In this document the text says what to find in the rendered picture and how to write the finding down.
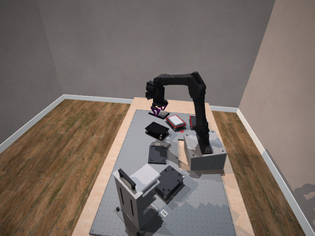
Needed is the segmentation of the white multi-well plate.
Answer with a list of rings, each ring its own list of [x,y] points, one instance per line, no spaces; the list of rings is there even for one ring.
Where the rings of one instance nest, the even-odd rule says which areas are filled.
[[[136,183],[136,186],[143,191],[157,180],[160,174],[147,163],[129,177]]]

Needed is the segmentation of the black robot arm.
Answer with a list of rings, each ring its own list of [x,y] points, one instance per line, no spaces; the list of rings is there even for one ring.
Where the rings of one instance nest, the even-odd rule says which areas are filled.
[[[158,97],[164,96],[164,90],[167,85],[186,85],[189,89],[189,95],[194,102],[196,125],[195,131],[202,154],[212,154],[212,148],[209,143],[209,128],[205,113],[205,94],[206,85],[199,73],[194,71],[189,74],[169,75],[160,74],[154,78],[154,81],[148,81],[146,85],[146,98],[153,99],[158,103]],[[156,96],[157,95],[157,96]]]

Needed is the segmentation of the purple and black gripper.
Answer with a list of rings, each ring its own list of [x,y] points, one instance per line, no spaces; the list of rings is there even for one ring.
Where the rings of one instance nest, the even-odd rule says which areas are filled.
[[[161,97],[157,96],[157,103],[152,103],[152,106],[151,106],[151,110],[153,111],[155,117],[157,117],[160,112],[160,109],[158,109],[157,107],[161,108],[161,110],[165,110],[167,105],[168,105],[168,102],[167,100],[164,99],[164,96],[161,96]],[[162,109],[162,106],[164,107],[163,109]],[[157,111],[157,114],[155,114],[155,110]]]

